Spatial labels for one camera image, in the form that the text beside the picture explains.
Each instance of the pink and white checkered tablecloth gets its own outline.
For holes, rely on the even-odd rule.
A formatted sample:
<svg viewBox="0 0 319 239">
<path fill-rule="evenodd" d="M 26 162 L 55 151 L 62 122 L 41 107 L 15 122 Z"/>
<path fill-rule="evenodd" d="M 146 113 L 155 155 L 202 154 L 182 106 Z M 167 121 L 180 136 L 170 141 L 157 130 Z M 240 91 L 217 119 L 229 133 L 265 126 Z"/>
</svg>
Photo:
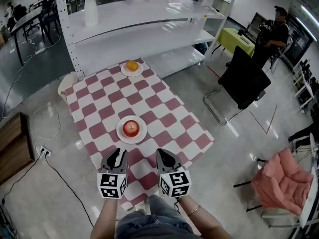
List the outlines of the pink and white checkered tablecloth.
<svg viewBox="0 0 319 239">
<path fill-rule="evenodd" d="M 158 190 L 158 148 L 176 153 L 189 167 L 214 140 L 168 85 L 141 58 L 136 61 L 144 66 L 137 77 L 123 75 L 117 64 L 65 90 L 73 120 L 97 169 L 112 149 L 128 151 L 129 186 L 121 199 L 124 210 Z M 139 116 L 147 124 L 148 133 L 138 144 L 123 143 L 116 134 L 117 123 L 128 115 Z"/>
</svg>

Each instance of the ceiling light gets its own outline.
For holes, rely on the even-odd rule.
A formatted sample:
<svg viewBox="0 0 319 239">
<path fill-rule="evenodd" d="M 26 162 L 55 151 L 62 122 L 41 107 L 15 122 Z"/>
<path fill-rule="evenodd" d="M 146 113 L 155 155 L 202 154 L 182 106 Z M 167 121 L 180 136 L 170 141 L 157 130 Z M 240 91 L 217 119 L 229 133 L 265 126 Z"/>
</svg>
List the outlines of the ceiling light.
<svg viewBox="0 0 319 239">
<path fill-rule="evenodd" d="M 311 35 L 311 37 L 317 42 L 317 39 L 315 38 L 313 33 L 311 33 L 311 31 L 306 27 L 306 25 L 303 24 L 302 21 L 300 19 L 298 19 L 297 17 L 296 17 L 296 20 L 298 20 L 298 22 L 305 28 L 305 30 L 308 32 L 308 34 Z"/>
<path fill-rule="evenodd" d="M 308 15 L 309 18 L 313 20 L 314 23 L 316 23 L 317 27 L 319 27 L 319 22 L 315 19 L 315 17 L 302 5 L 301 9 L 304 10 L 304 12 Z"/>
</svg>

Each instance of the red apple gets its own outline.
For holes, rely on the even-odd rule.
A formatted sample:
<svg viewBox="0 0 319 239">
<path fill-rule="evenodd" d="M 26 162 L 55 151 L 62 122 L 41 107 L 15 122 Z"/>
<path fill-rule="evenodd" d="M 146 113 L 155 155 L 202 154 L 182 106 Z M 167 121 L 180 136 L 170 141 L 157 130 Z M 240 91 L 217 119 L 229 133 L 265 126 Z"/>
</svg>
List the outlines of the red apple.
<svg viewBox="0 0 319 239">
<path fill-rule="evenodd" d="M 140 132 L 139 124 L 134 120 L 128 120 L 123 125 L 123 133 L 127 137 L 134 137 L 137 136 Z"/>
</svg>

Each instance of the yellow-green tablecloth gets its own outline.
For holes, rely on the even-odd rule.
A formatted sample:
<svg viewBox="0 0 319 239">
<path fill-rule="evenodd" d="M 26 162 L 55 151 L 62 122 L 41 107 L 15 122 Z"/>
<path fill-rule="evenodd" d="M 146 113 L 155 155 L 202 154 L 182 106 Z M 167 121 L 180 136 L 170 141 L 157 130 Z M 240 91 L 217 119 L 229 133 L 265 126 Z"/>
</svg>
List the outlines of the yellow-green tablecloth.
<svg viewBox="0 0 319 239">
<path fill-rule="evenodd" d="M 239 35 L 238 30 L 235 28 L 223 28 L 217 41 L 232 54 L 234 54 L 236 46 L 241 47 L 251 57 L 254 54 L 255 45 L 246 36 Z"/>
</svg>

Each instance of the vase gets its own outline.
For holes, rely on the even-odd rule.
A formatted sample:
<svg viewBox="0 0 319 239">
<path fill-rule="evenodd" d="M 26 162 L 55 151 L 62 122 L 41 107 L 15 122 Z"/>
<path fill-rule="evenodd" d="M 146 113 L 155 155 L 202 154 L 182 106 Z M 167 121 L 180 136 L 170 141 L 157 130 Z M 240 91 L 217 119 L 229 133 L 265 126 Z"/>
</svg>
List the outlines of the vase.
<svg viewBox="0 0 319 239">
<path fill-rule="evenodd" d="M 96 26 L 99 23 L 98 7 L 95 0 L 85 0 L 84 4 L 85 26 Z"/>
</svg>

